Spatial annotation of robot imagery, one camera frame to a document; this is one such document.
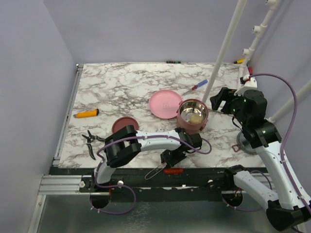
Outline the dark red steel lunch pot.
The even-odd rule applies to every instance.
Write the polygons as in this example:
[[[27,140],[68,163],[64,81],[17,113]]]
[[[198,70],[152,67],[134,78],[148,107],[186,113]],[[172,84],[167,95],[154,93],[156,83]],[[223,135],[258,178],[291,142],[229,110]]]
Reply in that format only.
[[[185,127],[185,126],[178,125],[177,127],[184,129],[190,135],[201,132],[200,129],[197,129],[197,128],[192,127],[192,126],[186,126]]]

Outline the white steamed bun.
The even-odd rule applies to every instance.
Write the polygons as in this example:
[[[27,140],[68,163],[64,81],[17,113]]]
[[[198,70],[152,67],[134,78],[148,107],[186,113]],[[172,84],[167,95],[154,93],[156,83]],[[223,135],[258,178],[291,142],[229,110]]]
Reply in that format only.
[[[200,115],[192,115],[190,117],[190,123],[191,124],[200,124],[202,122],[202,117]]]

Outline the pink steel lunch pot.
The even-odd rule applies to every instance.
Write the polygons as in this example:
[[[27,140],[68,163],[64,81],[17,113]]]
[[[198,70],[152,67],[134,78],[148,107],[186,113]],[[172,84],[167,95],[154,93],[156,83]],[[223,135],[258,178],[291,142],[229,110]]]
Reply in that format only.
[[[189,133],[198,133],[205,128],[208,115],[208,108],[202,101],[188,99],[179,103],[176,124]]]

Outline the pink food tongs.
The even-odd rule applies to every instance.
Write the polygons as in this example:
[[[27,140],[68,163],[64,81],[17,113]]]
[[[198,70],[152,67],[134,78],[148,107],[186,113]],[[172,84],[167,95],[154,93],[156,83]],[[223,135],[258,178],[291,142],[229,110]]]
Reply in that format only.
[[[152,169],[151,171],[149,171],[146,175],[145,175],[145,180],[150,180],[152,179],[154,176],[156,176],[158,173],[160,173],[165,167],[166,167],[167,163],[161,163],[159,166],[157,166],[156,168]]]

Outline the transparent grey pot lid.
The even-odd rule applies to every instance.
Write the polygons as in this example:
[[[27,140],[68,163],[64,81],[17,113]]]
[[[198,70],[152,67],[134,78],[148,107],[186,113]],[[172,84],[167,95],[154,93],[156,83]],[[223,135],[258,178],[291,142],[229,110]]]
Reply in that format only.
[[[255,155],[256,151],[251,147],[242,132],[237,135],[237,143],[231,147],[235,152],[244,151],[245,153]]]

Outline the pink food plate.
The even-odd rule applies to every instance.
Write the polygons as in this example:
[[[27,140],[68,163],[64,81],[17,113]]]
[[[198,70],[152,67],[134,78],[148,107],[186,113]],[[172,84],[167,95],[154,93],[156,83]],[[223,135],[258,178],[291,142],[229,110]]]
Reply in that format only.
[[[150,111],[158,118],[172,119],[177,116],[181,96],[172,90],[159,90],[149,99]]]

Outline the dark pink round lid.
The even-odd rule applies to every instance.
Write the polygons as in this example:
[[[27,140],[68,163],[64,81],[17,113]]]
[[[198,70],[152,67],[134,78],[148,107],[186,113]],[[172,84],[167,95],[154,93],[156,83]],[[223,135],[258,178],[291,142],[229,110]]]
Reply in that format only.
[[[117,119],[114,122],[112,126],[112,133],[116,133],[117,131],[128,125],[133,125],[135,130],[139,130],[138,122],[132,117],[125,116]]]

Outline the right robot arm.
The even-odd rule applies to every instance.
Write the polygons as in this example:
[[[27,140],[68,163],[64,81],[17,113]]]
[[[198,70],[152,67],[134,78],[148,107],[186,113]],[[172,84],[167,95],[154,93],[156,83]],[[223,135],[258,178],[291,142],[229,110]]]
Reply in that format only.
[[[284,140],[275,125],[265,119],[267,100],[261,91],[250,89],[241,96],[234,89],[223,87],[210,98],[213,110],[222,101],[224,114],[232,114],[241,124],[242,134],[265,164],[275,186],[270,190],[252,177],[243,166],[236,165],[224,172],[226,189],[236,187],[246,191],[266,212],[271,225],[278,231],[292,228],[311,218],[311,198],[297,179],[285,153],[281,152]]]

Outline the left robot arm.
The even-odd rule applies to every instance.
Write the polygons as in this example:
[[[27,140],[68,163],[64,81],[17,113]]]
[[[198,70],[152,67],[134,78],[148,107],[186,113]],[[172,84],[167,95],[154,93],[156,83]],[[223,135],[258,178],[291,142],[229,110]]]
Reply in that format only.
[[[125,126],[106,138],[104,147],[97,151],[101,161],[94,170],[90,185],[98,192],[105,190],[115,170],[143,151],[163,150],[161,161],[173,166],[190,150],[199,151],[202,143],[200,134],[189,134],[183,128],[146,133],[135,130],[132,125]]]

